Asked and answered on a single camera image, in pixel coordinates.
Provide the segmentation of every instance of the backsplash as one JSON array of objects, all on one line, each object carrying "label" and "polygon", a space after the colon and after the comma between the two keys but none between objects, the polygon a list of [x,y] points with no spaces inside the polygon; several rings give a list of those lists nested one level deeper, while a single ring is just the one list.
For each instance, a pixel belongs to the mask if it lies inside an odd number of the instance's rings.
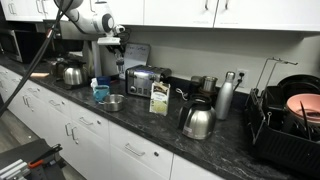
[{"label": "backsplash", "polygon": [[[278,64],[269,84],[293,74],[320,76],[320,36],[298,32],[206,30],[182,31],[135,30],[130,42],[151,46],[148,64],[170,68],[173,76],[190,80],[193,75],[214,76],[221,86],[227,71],[249,70],[248,83],[239,92],[249,93],[255,87],[265,60],[269,57],[298,62],[297,66]],[[115,60],[102,50],[103,74],[115,74]],[[274,61],[269,61],[259,86],[264,88]]]}]

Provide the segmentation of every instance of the toaster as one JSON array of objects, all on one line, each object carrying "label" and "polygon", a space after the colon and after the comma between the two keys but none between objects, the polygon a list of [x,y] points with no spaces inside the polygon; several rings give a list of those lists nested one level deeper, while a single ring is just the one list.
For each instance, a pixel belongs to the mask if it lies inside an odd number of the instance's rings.
[{"label": "toaster", "polygon": [[151,97],[151,87],[154,81],[166,82],[171,76],[168,68],[137,65],[126,70],[126,93]]}]

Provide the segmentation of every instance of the floor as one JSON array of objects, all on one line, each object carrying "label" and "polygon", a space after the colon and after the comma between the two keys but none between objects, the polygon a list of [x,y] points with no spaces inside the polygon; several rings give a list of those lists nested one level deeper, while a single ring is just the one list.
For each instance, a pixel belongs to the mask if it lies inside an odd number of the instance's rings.
[{"label": "floor", "polygon": [[[0,118],[0,153],[39,139],[14,114],[7,110]],[[69,164],[62,168],[66,180],[85,180]]]}]

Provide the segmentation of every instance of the cereal box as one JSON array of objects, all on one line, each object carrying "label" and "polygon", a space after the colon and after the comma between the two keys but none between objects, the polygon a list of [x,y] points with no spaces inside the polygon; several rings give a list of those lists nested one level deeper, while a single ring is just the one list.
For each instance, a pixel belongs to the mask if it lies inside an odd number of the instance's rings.
[{"label": "cereal box", "polygon": [[150,112],[167,115],[169,106],[170,84],[152,83]]}]

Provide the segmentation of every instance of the black granite countertop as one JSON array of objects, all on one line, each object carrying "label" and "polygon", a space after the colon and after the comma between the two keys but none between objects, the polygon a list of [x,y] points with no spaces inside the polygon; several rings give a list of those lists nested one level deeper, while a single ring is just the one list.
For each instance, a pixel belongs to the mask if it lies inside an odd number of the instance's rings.
[{"label": "black granite countertop", "polygon": [[[20,75],[29,66],[1,55],[0,65]],[[34,72],[49,72],[49,64],[41,62]],[[126,107],[119,112],[106,112],[102,105],[94,101],[89,86],[65,90],[55,86],[55,78],[51,75],[30,80],[225,179],[308,179],[250,155],[242,110],[237,107],[244,105],[243,96],[234,97],[227,120],[216,121],[214,132],[208,139],[193,140],[176,129],[178,114],[185,101],[175,92],[170,96],[168,115],[162,116],[149,112],[149,99],[127,95],[125,83],[120,81],[111,85],[110,92],[124,95],[127,98]]]}]

